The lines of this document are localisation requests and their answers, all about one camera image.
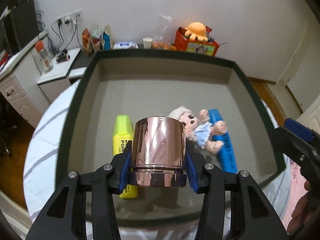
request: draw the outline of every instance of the pink fabric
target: pink fabric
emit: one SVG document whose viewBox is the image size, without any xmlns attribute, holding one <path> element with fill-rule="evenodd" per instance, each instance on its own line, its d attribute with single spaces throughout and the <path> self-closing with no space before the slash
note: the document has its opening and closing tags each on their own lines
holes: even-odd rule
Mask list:
<svg viewBox="0 0 320 240">
<path fill-rule="evenodd" d="M 304 189 L 304 183 L 306 179 L 300 173 L 300 166 L 297 163 L 292 163 L 291 165 L 291 188 L 290 188 L 290 196 L 289 203 L 282 219 L 282 223 L 284 227 L 287 229 L 289 222 L 291 221 L 291 214 L 294 211 L 294 208 L 297 205 L 298 200 L 307 193 Z"/>
</svg>

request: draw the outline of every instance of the snack bag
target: snack bag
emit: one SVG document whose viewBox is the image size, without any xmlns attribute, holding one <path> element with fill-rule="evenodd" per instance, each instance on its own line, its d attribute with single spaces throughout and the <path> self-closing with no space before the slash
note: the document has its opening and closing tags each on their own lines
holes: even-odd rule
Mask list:
<svg viewBox="0 0 320 240">
<path fill-rule="evenodd" d="M 103 48 L 103 50 L 110 50 L 113 48 L 110 27 L 108 24 L 104 27 L 104 30 L 103 30 L 102 48 Z"/>
<path fill-rule="evenodd" d="M 102 38 L 102 34 L 101 31 L 99 29 L 99 26 L 97 26 L 91 33 L 91 37 L 92 37 L 92 43 L 93 43 L 93 49 L 94 51 L 99 51 L 101 50 L 101 38 Z"/>
<path fill-rule="evenodd" d="M 88 28 L 85 28 L 84 31 L 82 32 L 82 44 L 84 47 L 84 51 L 88 56 L 93 54 L 93 43 L 92 43 L 92 37 L 89 32 Z"/>
</svg>

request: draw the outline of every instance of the green tray rim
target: green tray rim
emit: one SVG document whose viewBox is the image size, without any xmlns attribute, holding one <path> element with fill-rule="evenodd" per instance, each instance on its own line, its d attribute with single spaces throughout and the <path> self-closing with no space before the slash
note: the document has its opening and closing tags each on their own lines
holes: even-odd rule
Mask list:
<svg viewBox="0 0 320 240">
<path fill-rule="evenodd" d="M 151 58 L 168 58 L 168 59 L 180 59 L 180 60 L 189 60 L 196 61 L 202 63 L 209 63 L 213 65 L 220 65 L 222 67 L 231 68 L 238 75 L 244 86 L 246 87 L 249 95 L 251 96 L 253 102 L 255 103 L 262 121 L 266 127 L 269 138 L 274 130 L 271 119 L 268 115 L 267 110 L 265 109 L 262 101 L 259 96 L 255 92 L 252 87 L 250 81 L 247 76 L 243 73 L 243 71 L 239 68 L 239 66 L 233 62 L 226 59 L 218 58 L 218 57 L 209 57 L 203 56 L 188 52 L 181 51 L 169 51 L 169 50 L 160 50 L 160 49 L 119 49 L 119 50 L 109 50 L 109 51 L 99 51 L 97 52 L 79 82 L 79 85 L 74 93 L 73 99 L 71 101 L 69 111 L 63 126 L 60 144 L 58 149 L 58 157 L 56 164 L 56 177 L 55 177 L 55 188 L 58 187 L 63 178 L 68 174 L 68 159 L 69 159 L 69 150 L 71 146 L 73 130 L 76 123 L 76 117 L 78 115 L 78 111 L 82 102 L 82 98 L 88 82 L 91 78 L 93 70 L 97 63 L 101 59 L 105 58 L 118 58 L 118 57 L 151 57 Z M 273 174 L 269 179 L 263 181 L 259 184 L 261 188 L 264 188 L 267 184 L 269 184 L 273 179 L 275 179 L 282 171 L 285 169 L 285 162 L 283 158 L 283 154 L 281 152 L 275 151 L 273 148 L 277 171 Z M 130 227 L 138 227 L 138 226 L 160 226 L 168 223 L 184 223 L 192 220 L 196 220 L 200 217 L 201 212 L 182 215 L 179 217 L 173 218 L 163 218 L 157 220 L 121 220 L 117 219 L 119 226 L 130 226 Z"/>
</svg>

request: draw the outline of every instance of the white drawer unit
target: white drawer unit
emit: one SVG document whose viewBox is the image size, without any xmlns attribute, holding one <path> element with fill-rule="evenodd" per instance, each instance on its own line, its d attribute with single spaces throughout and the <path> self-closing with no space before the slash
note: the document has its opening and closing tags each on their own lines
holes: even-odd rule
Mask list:
<svg viewBox="0 0 320 240">
<path fill-rule="evenodd" d="M 28 96 L 12 101 L 10 104 L 34 128 L 38 125 L 42 115 Z"/>
<path fill-rule="evenodd" d="M 12 102 L 26 95 L 14 76 L 7 78 L 4 83 L 0 84 L 0 92 L 8 102 Z"/>
</svg>

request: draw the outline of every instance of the power cord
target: power cord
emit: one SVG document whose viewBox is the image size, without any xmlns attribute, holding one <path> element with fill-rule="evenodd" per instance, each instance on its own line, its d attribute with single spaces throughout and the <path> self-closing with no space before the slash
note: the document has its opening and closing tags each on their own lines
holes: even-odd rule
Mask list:
<svg viewBox="0 0 320 240">
<path fill-rule="evenodd" d="M 59 21 L 61 21 L 61 20 L 57 20 L 57 21 L 55 21 L 55 22 L 53 22 L 52 23 L 52 25 L 51 25 L 51 29 L 54 31 L 54 33 L 59 37 L 59 43 L 58 43 L 58 46 L 57 46 L 57 48 L 61 45 L 60 44 L 60 42 L 61 42 L 61 37 L 59 36 L 59 34 L 57 34 L 57 32 L 53 29 L 53 25 L 55 24 L 55 23 L 58 23 L 59 24 Z"/>
<path fill-rule="evenodd" d="M 58 26 L 59 26 L 59 33 L 60 33 L 60 36 L 61 36 L 61 38 L 62 38 L 62 43 L 58 46 L 58 48 L 60 48 L 60 47 L 62 46 L 62 44 L 64 43 L 64 39 L 63 39 L 63 37 L 62 37 L 61 30 L 60 30 L 60 26 L 61 26 L 61 24 L 58 22 Z"/>
<path fill-rule="evenodd" d="M 81 49 L 84 50 L 84 48 L 82 47 L 82 45 L 79 42 L 79 36 L 78 36 L 78 16 L 76 16 L 76 29 L 77 29 L 77 40 L 78 40 L 78 44 L 80 45 Z"/>
<path fill-rule="evenodd" d="M 69 23 L 74 23 L 75 24 L 75 32 L 73 33 L 72 35 L 72 38 L 71 40 L 69 41 L 69 43 L 66 45 L 66 47 L 64 48 L 64 50 L 69 46 L 69 44 L 71 43 L 71 41 L 73 40 L 75 34 L 76 34 L 76 31 L 78 30 L 78 26 L 77 26 L 77 23 L 75 21 L 66 21 L 65 24 L 69 24 Z"/>
</svg>

